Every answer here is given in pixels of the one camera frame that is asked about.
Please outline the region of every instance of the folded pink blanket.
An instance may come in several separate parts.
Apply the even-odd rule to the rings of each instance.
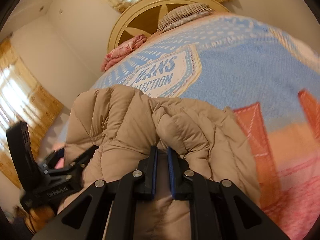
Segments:
[[[112,51],[110,51],[104,58],[100,70],[102,72],[107,71],[111,68],[114,64],[118,63],[126,56],[128,56],[131,52],[135,51],[139,48],[143,43],[145,43],[147,37],[144,34],[140,34],[134,36],[132,39],[125,41]]]

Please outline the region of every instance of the silver screw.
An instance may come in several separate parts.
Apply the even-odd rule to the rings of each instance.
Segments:
[[[228,179],[224,179],[221,183],[224,187],[230,187],[232,185],[232,182]]]
[[[186,175],[187,177],[192,177],[194,174],[195,174],[195,173],[194,173],[193,171],[191,171],[191,170],[186,170],[186,171],[184,172],[184,175]]]
[[[95,185],[96,187],[102,187],[102,186],[104,185],[104,181],[101,180],[101,179],[99,179],[99,180],[97,180],[97,181],[94,183],[94,185]]]
[[[142,171],[136,170],[132,173],[134,177],[140,177],[142,175]]]

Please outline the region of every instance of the bed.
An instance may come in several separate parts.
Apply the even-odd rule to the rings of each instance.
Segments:
[[[192,2],[216,13],[154,35],[161,16]],[[227,12],[213,0],[141,0],[116,23],[108,51],[138,33],[152,38],[92,89],[124,84],[229,106],[255,157],[262,210],[302,239],[320,213],[320,58],[277,28]]]

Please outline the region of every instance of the beige puffer jacket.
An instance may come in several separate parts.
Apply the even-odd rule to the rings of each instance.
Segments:
[[[260,189],[246,136],[229,108],[195,99],[150,98],[115,85],[82,93],[69,119],[65,163],[100,146],[83,172],[84,189],[137,168],[152,145],[172,147],[190,169],[214,181],[230,179],[255,203]],[[160,156],[156,199],[138,203],[134,239],[191,239],[189,204],[172,200],[166,156]],[[60,210],[78,195],[68,197]]]

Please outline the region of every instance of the red fabric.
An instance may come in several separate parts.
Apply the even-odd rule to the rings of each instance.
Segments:
[[[146,42],[146,40],[147,40],[147,37],[143,34],[140,34],[128,41],[125,41],[124,43],[122,43],[117,48],[110,51],[105,56],[101,64],[100,70],[102,72],[107,71],[114,64],[118,63],[119,61],[124,59],[126,56],[128,56],[130,53],[132,53],[137,48],[139,48],[143,43]]]

